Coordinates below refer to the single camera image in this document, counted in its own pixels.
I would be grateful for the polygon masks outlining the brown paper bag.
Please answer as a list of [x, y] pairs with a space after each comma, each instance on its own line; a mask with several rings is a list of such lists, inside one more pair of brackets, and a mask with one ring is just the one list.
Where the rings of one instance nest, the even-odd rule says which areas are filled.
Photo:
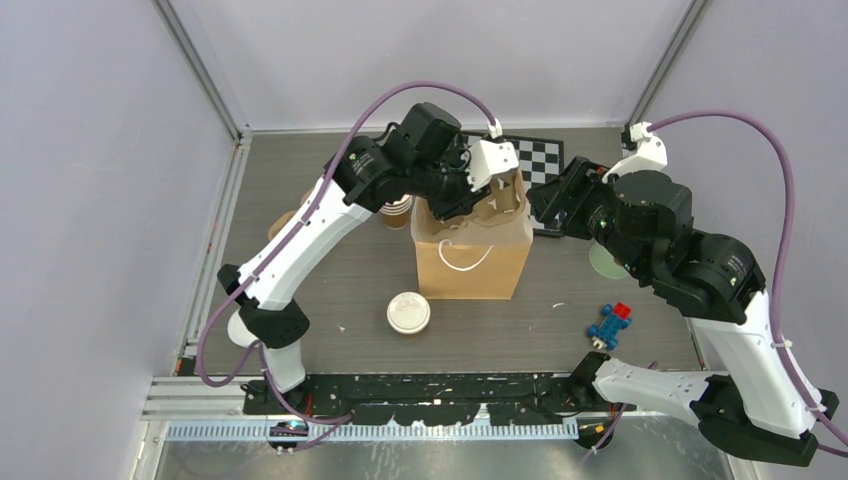
[[415, 200], [410, 223], [419, 293], [427, 299], [509, 300], [533, 244], [525, 213], [507, 224], [482, 227], [472, 213], [437, 220], [425, 199]]

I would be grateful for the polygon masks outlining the white plastic cup lid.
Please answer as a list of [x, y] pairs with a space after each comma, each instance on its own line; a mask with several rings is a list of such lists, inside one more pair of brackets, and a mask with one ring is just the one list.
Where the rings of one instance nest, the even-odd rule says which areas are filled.
[[425, 297], [416, 292], [396, 295], [388, 304], [386, 318], [397, 333], [414, 335], [429, 324], [431, 308]]

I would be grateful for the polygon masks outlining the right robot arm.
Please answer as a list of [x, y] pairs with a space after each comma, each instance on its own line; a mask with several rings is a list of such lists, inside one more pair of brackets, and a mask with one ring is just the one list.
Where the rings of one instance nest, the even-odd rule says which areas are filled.
[[691, 190], [668, 175], [641, 170], [605, 179], [605, 168], [577, 157], [553, 180], [533, 187], [533, 216], [564, 219], [564, 233], [592, 240], [641, 287], [687, 318], [714, 348], [719, 372], [662, 372], [589, 352], [570, 375], [584, 410], [625, 403], [695, 426], [735, 457], [806, 467], [821, 448], [814, 426], [830, 420], [835, 393], [798, 390], [770, 322], [765, 277], [739, 240], [697, 230]]

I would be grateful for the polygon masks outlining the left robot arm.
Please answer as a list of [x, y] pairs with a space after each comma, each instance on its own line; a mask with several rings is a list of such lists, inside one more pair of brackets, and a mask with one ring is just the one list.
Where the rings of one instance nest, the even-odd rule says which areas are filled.
[[341, 239], [406, 195], [430, 201], [440, 220], [468, 215], [490, 194], [492, 180], [518, 165], [502, 136], [492, 132], [467, 143], [459, 121], [429, 102], [415, 104], [378, 137], [353, 137], [269, 244], [217, 274], [238, 305], [230, 322], [233, 340], [262, 348], [273, 381], [270, 403], [284, 414], [305, 405], [300, 340], [310, 322], [293, 296]]

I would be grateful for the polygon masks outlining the black white checkerboard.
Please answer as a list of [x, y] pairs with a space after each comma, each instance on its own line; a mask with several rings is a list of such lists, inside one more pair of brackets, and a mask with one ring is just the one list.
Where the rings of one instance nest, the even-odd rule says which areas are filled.
[[[482, 137], [483, 134], [480, 132], [462, 133], [462, 140], [468, 146]], [[565, 145], [561, 140], [515, 135], [505, 135], [504, 138], [512, 143], [516, 150], [527, 191], [555, 179], [565, 168], [563, 158]], [[563, 237], [560, 232], [563, 218], [563, 215], [558, 214], [553, 220], [540, 223], [535, 216], [530, 215], [534, 234], [551, 238]]]

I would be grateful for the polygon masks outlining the stack of paper cups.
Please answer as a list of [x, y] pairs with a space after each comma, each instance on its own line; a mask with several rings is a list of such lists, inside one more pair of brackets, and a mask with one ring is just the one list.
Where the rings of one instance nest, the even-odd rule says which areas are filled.
[[409, 224], [414, 199], [404, 195], [397, 201], [384, 204], [380, 210], [383, 223], [391, 230], [399, 230]]

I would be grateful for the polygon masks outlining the green cup of paper sticks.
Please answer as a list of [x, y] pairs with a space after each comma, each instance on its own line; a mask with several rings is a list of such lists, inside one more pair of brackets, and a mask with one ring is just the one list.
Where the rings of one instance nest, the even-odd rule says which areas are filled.
[[627, 269], [620, 265], [615, 257], [597, 242], [593, 242], [590, 246], [589, 262], [592, 268], [605, 278], [620, 280], [629, 276]]

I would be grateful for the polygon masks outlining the blue toy block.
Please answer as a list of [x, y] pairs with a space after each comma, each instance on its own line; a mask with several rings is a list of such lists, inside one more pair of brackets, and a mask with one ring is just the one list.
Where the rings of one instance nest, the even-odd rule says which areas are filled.
[[631, 313], [632, 309], [621, 302], [604, 305], [600, 310], [601, 322], [587, 329], [592, 346], [597, 350], [614, 350], [619, 343], [618, 334], [632, 323]]

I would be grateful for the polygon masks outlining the brown pulp cup carrier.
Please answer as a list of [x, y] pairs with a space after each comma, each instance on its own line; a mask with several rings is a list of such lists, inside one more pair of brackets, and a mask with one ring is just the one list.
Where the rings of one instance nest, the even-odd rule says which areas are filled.
[[313, 188], [310, 188], [306, 193], [302, 195], [300, 199], [300, 206], [297, 209], [293, 209], [283, 213], [271, 224], [271, 226], [267, 230], [268, 241], [272, 241], [293, 218], [300, 218], [302, 216], [306, 209], [306, 203], [311, 198], [312, 193]]

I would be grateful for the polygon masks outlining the stack of white lids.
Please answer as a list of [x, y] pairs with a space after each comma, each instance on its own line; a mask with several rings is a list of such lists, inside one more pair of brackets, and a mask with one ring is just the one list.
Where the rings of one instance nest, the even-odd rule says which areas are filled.
[[233, 312], [230, 316], [226, 331], [230, 341], [241, 348], [247, 349], [251, 345], [262, 344], [261, 340], [247, 328], [239, 311]]

